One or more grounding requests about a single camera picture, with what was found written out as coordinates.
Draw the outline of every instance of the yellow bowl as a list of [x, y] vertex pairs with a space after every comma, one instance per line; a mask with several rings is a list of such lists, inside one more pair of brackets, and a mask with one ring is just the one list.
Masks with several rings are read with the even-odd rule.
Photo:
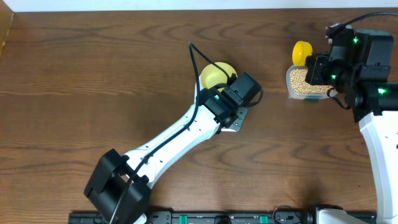
[[304, 66], [305, 59], [312, 55], [312, 46], [305, 41], [298, 41], [293, 48], [292, 60], [295, 66]]
[[[236, 70], [224, 62], [215, 62], [216, 65], [220, 66], [229, 75], [236, 74]], [[226, 83], [227, 78], [223, 71], [218, 69], [216, 66], [209, 64], [207, 65], [200, 74], [200, 83], [204, 88], [211, 88], [219, 83]]]

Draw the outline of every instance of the clear plastic container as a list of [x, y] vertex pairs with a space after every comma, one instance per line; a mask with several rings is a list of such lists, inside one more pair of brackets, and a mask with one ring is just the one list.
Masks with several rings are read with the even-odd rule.
[[[324, 94], [314, 94], [314, 93], [297, 93], [293, 87], [292, 87], [292, 82], [290, 81], [290, 73], [292, 72], [293, 69], [303, 69], [306, 68], [306, 66], [294, 66], [292, 65], [286, 72], [286, 85], [287, 85], [287, 91], [289, 92], [289, 99], [298, 99], [298, 100], [304, 100], [304, 99], [311, 99], [311, 100], [320, 100], [320, 99], [325, 99], [329, 98], [326, 93]], [[330, 92], [330, 96], [335, 96], [337, 94], [336, 90], [332, 90]]]

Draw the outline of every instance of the wooden tabletop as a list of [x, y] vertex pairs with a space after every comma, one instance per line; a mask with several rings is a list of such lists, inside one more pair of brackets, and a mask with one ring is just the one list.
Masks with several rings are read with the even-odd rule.
[[[368, 150], [352, 111], [288, 99], [292, 47], [327, 51], [325, 27], [374, 10], [16, 14], [0, 59], [0, 223], [66, 223], [93, 211], [83, 189], [108, 150], [158, 135], [193, 103], [188, 40], [264, 89], [239, 133], [214, 136], [156, 183], [151, 205], [264, 211], [311, 203], [376, 210]], [[398, 19], [354, 27], [388, 30]], [[206, 62], [197, 57], [199, 69]], [[394, 47], [391, 80], [398, 80]]]

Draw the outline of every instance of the white backdrop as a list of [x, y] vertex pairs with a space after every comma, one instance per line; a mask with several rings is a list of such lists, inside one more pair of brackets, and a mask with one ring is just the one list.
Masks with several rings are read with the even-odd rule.
[[398, 7], [398, 0], [3, 0], [14, 12]]

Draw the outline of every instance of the chickpeas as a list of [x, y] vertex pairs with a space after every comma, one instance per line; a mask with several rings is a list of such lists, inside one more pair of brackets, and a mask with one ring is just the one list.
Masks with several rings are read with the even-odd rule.
[[290, 73], [290, 82], [292, 88], [297, 93], [305, 94], [326, 94], [327, 91], [332, 88], [330, 85], [310, 85], [305, 81], [305, 76], [307, 74], [307, 69], [296, 68]]

